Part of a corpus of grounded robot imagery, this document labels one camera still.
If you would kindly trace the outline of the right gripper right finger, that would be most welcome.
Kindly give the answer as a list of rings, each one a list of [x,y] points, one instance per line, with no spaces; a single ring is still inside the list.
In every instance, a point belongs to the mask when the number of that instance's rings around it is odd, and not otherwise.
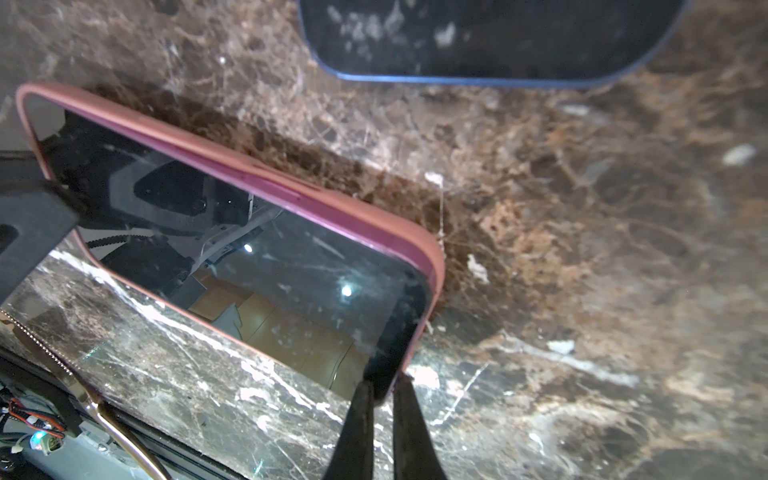
[[[393,390],[395,480],[446,480],[413,387],[401,373]]]

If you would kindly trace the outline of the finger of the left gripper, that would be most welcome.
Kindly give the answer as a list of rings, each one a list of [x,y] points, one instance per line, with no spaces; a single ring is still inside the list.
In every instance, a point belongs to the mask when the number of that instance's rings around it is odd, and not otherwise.
[[[79,223],[83,207],[28,151],[1,153],[1,300]]]

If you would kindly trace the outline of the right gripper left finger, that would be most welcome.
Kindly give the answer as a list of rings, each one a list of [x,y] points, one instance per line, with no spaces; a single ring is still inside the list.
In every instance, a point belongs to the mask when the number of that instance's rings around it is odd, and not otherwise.
[[[374,388],[360,382],[323,480],[371,480],[374,466]]]

